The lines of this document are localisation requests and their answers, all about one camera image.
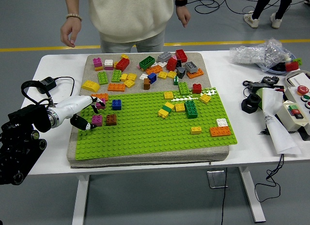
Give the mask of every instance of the human hand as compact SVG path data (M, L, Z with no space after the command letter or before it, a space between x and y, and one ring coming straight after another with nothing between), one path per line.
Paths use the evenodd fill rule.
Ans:
M181 21L182 25L184 28L186 28L189 20L190 20L190 13L188 11L188 9L186 8L186 6L177 6L176 7L176 14L179 18L179 20Z
M68 17L66 22L60 29L60 39L62 43L69 47L75 47L74 43L77 39L78 33L81 31L81 20L77 17Z

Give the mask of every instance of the gray pants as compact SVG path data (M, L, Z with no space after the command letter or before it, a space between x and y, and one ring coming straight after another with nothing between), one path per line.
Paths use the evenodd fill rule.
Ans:
M112 43L100 40L102 53L130 53L131 48L136 45L137 51L141 52L162 52L164 46L165 31L154 37L129 43Z

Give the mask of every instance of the person's leg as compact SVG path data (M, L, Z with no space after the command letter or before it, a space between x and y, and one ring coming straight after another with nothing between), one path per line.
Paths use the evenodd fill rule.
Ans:
M275 19L282 19L286 9L290 6L292 0L281 0L279 10L276 13Z
M136 43L137 51L141 52L162 52L164 46L165 31L154 37Z
M252 19L258 19L270 0L258 0L254 12L252 14Z
M130 53L131 48L135 45L134 42L130 43L112 43L100 40L100 48L103 54L105 53Z

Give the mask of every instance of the gray floor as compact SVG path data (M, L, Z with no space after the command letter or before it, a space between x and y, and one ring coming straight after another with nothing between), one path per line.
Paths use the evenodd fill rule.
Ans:
M87 2L81 1L80 14L84 20L76 44L98 45L98 34L87 17ZM255 6L254 2L245 0L227 0L227 3L240 13L246 6ZM184 29L174 15L167 26L166 43L309 38L310 7L304 3L290 7L279 30L272 29L269 20L276 7L263 11L256 30L226 5L209 15L197 14L193 4L188 8L192 14L188 27ZM0 14L0 51L4 48L62 46L59 29L67 14L64 0L0 0ZM164 50L229 50L237 46L240 45L164 47ZM303 59L303 70L310 69L309 43L285 43L283 46ZM32 79L43 56L99 52L99 49L1 52L0 124L8 121L8 113L20 108L23 101L20 86ZM254 182L263 182L266 169L274 167L251 167ZM285 163L275 176L281 185L281 197L262 203L266 224L309 224L309 167L309 163ZM71 224L77 182L75 177L30 176L20 186L2 185L0 220L5 225ZM254 224L236 168L228 169L228 185L224 224ZM277 189L258 189L261 199L276 193ZM205 170L93 176L85 224L219 225L222 197L222 189L209 189Z

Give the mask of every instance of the person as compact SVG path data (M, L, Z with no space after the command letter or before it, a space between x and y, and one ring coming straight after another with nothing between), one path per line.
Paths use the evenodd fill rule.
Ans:
M82 22L79 0L65 1L68 15L61 27L61 41L74 48ZM99 31L102 53L129 53L134 45L138 52L162 51L174 0L88 0L88 3L90 19ZM185 28L190 20L187 0L175 0L175 4Z
M265 6L270 2L270 0L258 0L255 10L250 11L248 14L244 15L244 21L251 26L251 28L256 29L260 22L259 17L264 10ZM280 24L282 22L282 17L286 11L286 9L291 4L292 0L281 0L280 7L276 13L273 13L270 17L272 22L271 27L274 29L280 28Z

